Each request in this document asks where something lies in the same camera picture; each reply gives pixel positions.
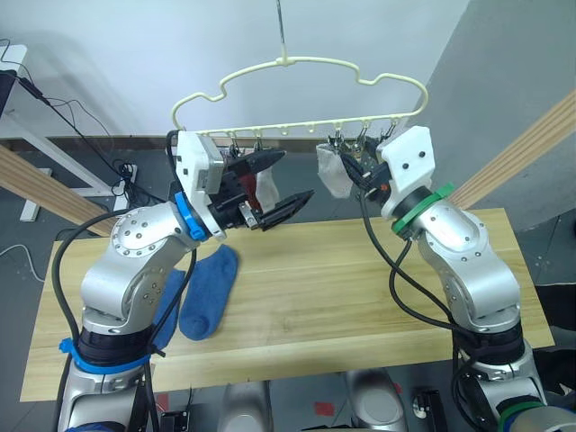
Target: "blue sock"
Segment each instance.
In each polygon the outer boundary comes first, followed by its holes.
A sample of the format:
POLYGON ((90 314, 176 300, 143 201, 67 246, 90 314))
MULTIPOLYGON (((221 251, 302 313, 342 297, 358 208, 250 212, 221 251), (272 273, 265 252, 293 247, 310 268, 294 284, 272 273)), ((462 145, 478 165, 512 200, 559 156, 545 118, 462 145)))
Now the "blue sock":
MULTIPOLYGON (((160 304, 158 305, 158 309, 156 309, 156 315, 154 315, 154 319, 152 322, 154 324, 158 324, 162 315, 168 309, 170 302, 174 299, 178 288, 182 285, 184 281, 185 272, 181 272, 180 270, 172 270, 172 273, 168 275, 166 279, 166 286, 164 287, 164 292, 162 293, 162 297, 160 298, 160 304)), ((162 329, 154 338, 154 345, 158 349, 164 349, 170 339, 174 335, 174 330, 176 330, 176 322, 178 320, 178 309, 180 309, 180 301, 176 304, 176 306, 168 315, 168 319, 162 326, 162 329)))
POLYGON ((180 310, 180 331, 192 340, 206 339, 219 326, 238 271, 238 256, 222 245, 196 263, 180 310))

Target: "floor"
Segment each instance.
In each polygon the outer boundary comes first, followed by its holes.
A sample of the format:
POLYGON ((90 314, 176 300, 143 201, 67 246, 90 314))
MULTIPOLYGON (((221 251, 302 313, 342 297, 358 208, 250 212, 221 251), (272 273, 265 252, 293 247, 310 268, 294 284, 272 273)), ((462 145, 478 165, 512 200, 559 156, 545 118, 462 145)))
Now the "floor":
MULTIPOLYGON (((22 153, 36 167, 52 167, 54 176, 64 184, 75 187, 82 182, 70 173, 55 166, 49 159, 36 152, 22 153)), ((71 156, 92 169, 101 178, 113 183, 113 175, 90 154, 71 152, 71 156)), ((139 185, 153 194, 167 195, 170 176, 163 152, 116 151, 111 158, 123 158, 136 162, 139 166, 139 185)), ((274 169, 274 178, 281 196, 304 189, 314 188, 316 194, 309 204, 298 213, 292 223, 303 221, 327 221, 357 218, 360 216, 353 200, 335 200, 321 184, 316 175, 316 158, 312 154, 294 153, 288 155, 274 169)), ((112 199, 95 200, 108 207, 112 199)), ((47 211, 40 210, 33 223, 19 222, 18 217, 23 200, 16 195, 0 190, 0 250, 15 243, 28 246, 34 264, 40 275, 45 275, 52 241, 59 231, 73 225, 47 211)), ((517 239, 528 264, 530 274, 536 284, 553 284, 576 281, 574 251, 576 236, 574 221, 576 211, 553 218, 529 230, 517 232, 517 239)), ((0 302, 0 432, 24 432, 46 430, 46 422, 51 419, 53 402, 20 403, 26 356, 34 319, 41 295, 41 283, 35 281, 25 262, 21 250, 13 250, 0 257, 0 275, 4 300, 0 302)), ((556 343, 573 344, 573 335, 555 331, 556 343)), ((391 378, 401 388, 401 398, 406 408, 410 431, 425 431, 422 420, 411 412, 411 394, 416 386, 439 389, 445 405, 450 430, 465 431, 466 425, 457 415, 450 400, 448 381, 449 362, 413 364, 392 367, 391 378)), ((222 387, 197 391, 193 399, 193 414, 196 418, 195 432, 215 430, 218 406, 223 393, 222 387)), ((293 432, 301 428, 320 425, 349 424, 350 412, 346 404, 346 394, 341 376, 326 374, 302 378, 277 380, 271 383, 272 404, 276 432, 293 432), (335 407, 334 416, 317 416, 315 402, 331 403, 335 407)), ((187 391, 173 391, 169 394, 169 408, 180 409, 185 405, 187 391)))

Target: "blue ring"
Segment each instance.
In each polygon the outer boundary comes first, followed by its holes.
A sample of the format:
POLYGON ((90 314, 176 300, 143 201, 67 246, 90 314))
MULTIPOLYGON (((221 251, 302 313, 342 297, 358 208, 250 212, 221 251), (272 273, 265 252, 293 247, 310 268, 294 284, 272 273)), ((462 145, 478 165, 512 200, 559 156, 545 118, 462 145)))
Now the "blue ring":
POLYGON ((74 363, 76 363, 76 365, 84 372, 88 372, 89 374, 97 374, 97 375, 119 374, 120 372, 126 372, 135 367, 142 366, 150 361, 150 354, 147 354, 139 358, 138 360, 134 360, 133 362, 125 364, 118 364, 117 366, 94 366, 93 364, 89 364, 88 362, 86 362, 80 356, 80 354, 76 350, 76 347, 74 346, 74 342, 72 342, 72 339, 70 337, 62 339, 58 348, 60 348, 60 351, 62 351, 65 354, 71 354, 72 358, 74 358, 74 363))
POLYGON ((202 227, 198 222, 196 222, 196 219, 192 216, 192 212, 188 208, 184 194, 182 192, 175 193, 174 198, 180 215, 184 218, 186 225, 188 225, 188 228, 190 229, 190 237, 194 240, 205 241, 208 237, 202 227))

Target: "wooden plank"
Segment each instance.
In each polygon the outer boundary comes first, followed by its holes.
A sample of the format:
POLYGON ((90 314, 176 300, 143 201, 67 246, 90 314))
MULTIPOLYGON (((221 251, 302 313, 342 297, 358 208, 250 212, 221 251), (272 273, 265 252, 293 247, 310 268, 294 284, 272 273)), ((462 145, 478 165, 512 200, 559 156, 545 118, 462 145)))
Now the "wooden plank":
MULTIPOLYGON (((526 338, 534 347, 552 345, 506 213, 502 209, 474 213, 489 228, 494 249, 522 287, 526 338)), ((402 242, 392 234, 390 224, 377 218, 373 225, 390 253, 398 255, 402 242)), ((166 348, 166 358, 153 358, 156 391, 450 358, 451 340, 446 330, 413 319, 392 301, 390 268, 370 244, 360 220, 286 224, 267 232, 231 229, 228 234, 226 243, 238 251, 240 268, 220 328, 200 342, 177 330, 166 348)), ((64 256, 62 284, 78 322, 80 283, 107 244, 103 238, 78 240, 64 256)), ((207 241, 199 247, 198 258, 207 257, 218 246, 213 239, 207 241)), ((412 249, 403 267, 444 298, 437 275, 417 248, 412 249)), ((177 267, 186 268, 188 259, 177 267)), ((398 281, 398 289, 409 306, 443 318, 434 304, 403 281, 398 281)), ((55 398, 65 360, 57 346, 67 336, 49 272, 21 401, 55 398)))
MULTIPOLYGON (((0 186, 76 224, 104 213, 96 204, 45 175, 4 146, 0 146, 0 186)), ((113 224, 114 220, 104 220, 90 230, 107 237, 113 224)))
POLYGON ((463 209, 469 208, 550 151, 575 130, 576 91, 572 91, 460 186, 452 194, 450 201, 463 209))

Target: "white sock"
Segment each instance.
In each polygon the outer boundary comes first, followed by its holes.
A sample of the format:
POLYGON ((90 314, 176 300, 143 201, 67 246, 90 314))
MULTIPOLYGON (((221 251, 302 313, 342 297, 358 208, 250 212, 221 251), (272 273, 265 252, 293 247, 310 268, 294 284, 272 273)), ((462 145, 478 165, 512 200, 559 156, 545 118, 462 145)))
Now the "white sock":
POLYGON ((328 143, 316 146, 318 156, 318 177, 334 198, 347 198, 352 190, 352 180, 348 177, 342 159, 328 143))
POLYGON ((264 213, 270 212, 280 201, 280 194, 272 177, 271 166, 256 175, 256 199, 264 213))

